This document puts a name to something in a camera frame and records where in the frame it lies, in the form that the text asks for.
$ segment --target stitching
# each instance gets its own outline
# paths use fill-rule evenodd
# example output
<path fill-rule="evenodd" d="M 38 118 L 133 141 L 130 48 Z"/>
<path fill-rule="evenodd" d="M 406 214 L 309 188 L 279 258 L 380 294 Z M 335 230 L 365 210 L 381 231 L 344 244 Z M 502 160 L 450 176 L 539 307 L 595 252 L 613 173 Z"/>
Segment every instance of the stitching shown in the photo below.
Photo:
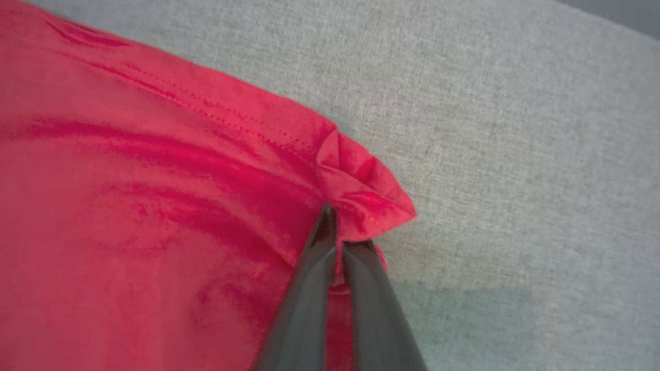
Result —
<path fill-rule="evenodd" d="M 190 90 L 188 90 L 188 89 L 186 89 L 186 88 L 184 88 L 184 87 L 182 87 L 182 86 L 179 86 L 179 85 L 177 85 L 177 84 L 175 84 L 175 83 L 172 83 L 172 82 L 167 81 L 167 80 L 165 80 L 165 79 L 162 79 L 162 78 L 160 78 L 160 77 L 154 76 L 154 75 L 152 75 L 151 73 L 148 73 L 148 72 L 146 72 L 146 71 L 143 71 L 143 70 L 139 69 L 138 67 L 136 67 L 136 66 L 134 66 L 134 65 L 131 65 L 131 64 L 129 64 L 129 63 L 126 63 L 126 66 L 127 66 L 128 68 L 134 69 L 134 70 L 136 70 L 136 71 L 138 71 L 138 72 L 140 72 L 140 73 L 142 73 L 142 74 L 144 74 L 144 75 L 146 75 L 146 76 L 149 76 L 149 77 L 151 77 L 152 79 L 156 79 L 156 80 L 159 80 L 159 81 L 161 81 L 161 82 L 163 82 L 163 83 L 166 83 L 166 84 L 172 85 L 174 88 L 176 88 L 176 89 L 178 89 L 178 90 L 180 90 L 180 91 L 182 91 L 182 92 L 184 92 L 184 93 L 190 95 L 190 96 L 193 97 L 194 99 L 197 99 L 197 100 L 202 101 L 204 104 L 208 104 L 208 105 L 210 105 L 210 106 L 212 106 L 212 107 L 219 108 L 219 109 L 221 109 L 221 110 L 224 110 L 224 111 L 226 111 L 226 112 L 229 112 L 229 113 L 231 113 L 231 114 L 234 114 L 235 116 L 238 116 L 240 119 L 249 119 L 249 120 L 251 120 L 252 122 L 258 123 L 259 125 L 264 125 L 265 127 L 269 127 L 269 128 L 271 128 L 271 129 L 277 130 L 280 134 L 284 135 L 285 137 L 288 137 L 289 139 L 292 139 L 292 140 L 295 141 L 296 143 L 300 143 L 301 145 L 304 145 L 307 149 L 310 149 L 310 150 L 312 149 L 312 146 L 311 146 L 311 145 L 309 145 L 309 144 L 307 144 L 307 143 L 301 141 L 300 139 L 294 137 L 294 136 L 291 135 L 291 134 L 288 134 L 288 133 L 282 131 L 282 130 L 279 129 L 278 127 L 275 127 L 275 126 L 269 125 L 268 123 L 265 123 L 263 120 L 259 120 L 259 119 L 253 118 L 253 117 L 251 117 L 251 116 L 245 116 L 245 115 L 239 113 L 238 111 L 234 110 L 233 108 L 228 108 L 228 107 L 226 107 L 226 106 L 223 106 L 222 104 L 219 104 L 219 103 L 216 103 L 216 102 L 211 102 L 210 100 L 207 100 L 206 98 L 203 98 L 202 96 L 199 96 L 199 95 L 195 94 L 193 91 L 190 91 Z"/>

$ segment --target gray upholstery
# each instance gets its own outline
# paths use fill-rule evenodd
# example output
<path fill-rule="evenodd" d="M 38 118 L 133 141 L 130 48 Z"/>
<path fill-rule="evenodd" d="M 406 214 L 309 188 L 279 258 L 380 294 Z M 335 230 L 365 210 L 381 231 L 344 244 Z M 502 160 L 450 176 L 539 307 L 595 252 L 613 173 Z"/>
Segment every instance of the gray upholstery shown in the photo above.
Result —
<path fill-rule="evenodd" d="M 660 370 L 660 42 L 546 0 L 32 0 L 335 121 L 432 370 Z"/>

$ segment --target red fabric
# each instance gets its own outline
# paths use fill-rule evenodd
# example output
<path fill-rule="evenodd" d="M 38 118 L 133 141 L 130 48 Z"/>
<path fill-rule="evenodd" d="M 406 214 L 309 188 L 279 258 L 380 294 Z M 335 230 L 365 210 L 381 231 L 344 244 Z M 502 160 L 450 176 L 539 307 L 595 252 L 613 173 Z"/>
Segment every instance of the red fabric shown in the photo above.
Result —
<path fill-rule="evenodd" d="M 0 370 L 247 370 L 324 202 L 340 240 L 414 217 L 309 109 L 1 2 Z M 351 338 L 335 288 L 329 370 Z"/>

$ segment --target cloth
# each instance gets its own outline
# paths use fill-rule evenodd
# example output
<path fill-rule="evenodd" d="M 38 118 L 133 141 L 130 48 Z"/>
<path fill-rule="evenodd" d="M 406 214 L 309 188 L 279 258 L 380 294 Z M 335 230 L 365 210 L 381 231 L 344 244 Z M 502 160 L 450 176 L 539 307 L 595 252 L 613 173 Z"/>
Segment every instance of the cloth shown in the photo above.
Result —
<path fill-rule="evenodd" d="M 414 216 L 297 103 L 32 5 L 0 15 L 2 370 L 247 370 L 324 202 L 340 247 Z M 328 322 L 328 369 L 349 370 L 340 281 Z"/>

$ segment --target red shirt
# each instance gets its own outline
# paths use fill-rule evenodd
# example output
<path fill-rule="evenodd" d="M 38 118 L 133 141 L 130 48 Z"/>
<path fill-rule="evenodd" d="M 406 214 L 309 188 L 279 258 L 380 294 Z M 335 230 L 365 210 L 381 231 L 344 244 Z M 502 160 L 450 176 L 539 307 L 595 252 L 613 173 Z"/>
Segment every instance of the red shirt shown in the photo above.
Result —
<path fill-rule="evenodd" d="M 247 370 L 324 202 L 340 241 L 414 217 L 313 111 L 0 2 L 0 370 Z M 349 370 L 340 281 L 327 336 Z"/>

